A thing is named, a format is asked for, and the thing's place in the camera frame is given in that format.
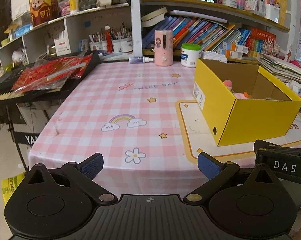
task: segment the yellow label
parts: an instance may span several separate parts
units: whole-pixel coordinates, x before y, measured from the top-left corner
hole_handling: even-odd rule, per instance
[[[25,178],[25,173],[21,173],[13,178],[3,179],[2,180],[2,194],[4,198],[5,205],[7,204],[9,198],[17,189],[18,185]]]
[[[79,9],[78,0],[69,0],[69,7],[71,11]]]

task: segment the black circular cover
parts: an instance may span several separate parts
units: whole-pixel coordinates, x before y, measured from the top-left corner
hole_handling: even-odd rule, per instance
[[[209,212],[229,233],[260,239],[290,230],[297,208],[285,189],[255,182],[218,192],[209,202]]]
[[[5,207],[5,218],[13,234],[28,238],[70,234],[92,213],[89,198],[73,188],[36,183],[16,193]]]

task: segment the pink cylindrical container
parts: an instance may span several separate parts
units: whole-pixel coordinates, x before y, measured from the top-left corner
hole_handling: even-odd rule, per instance
[[[155,64],[171,66],[173,64],[173,31],[155,31]]]

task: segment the green lid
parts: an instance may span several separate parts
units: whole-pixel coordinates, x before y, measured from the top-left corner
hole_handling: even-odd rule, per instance
[[[201,50],[202,47],[198,44],[193,44],[193,43],[183,43],[182,44],[182,49],[188,49],[188,50]]]

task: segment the silver screw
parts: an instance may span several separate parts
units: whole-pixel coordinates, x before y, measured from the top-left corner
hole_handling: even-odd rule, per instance
[[[103,202],[110,202],[114,200],[114,196],[112,194],[103,194],[99,196],[99,200]]]
[[[189,201],[192,201],[192,202],[197,202],[197,201],[200,201],[202,199],[202,196],[201,195],[198,195],[198,194],[189,194],[187,195],[186,197]]]

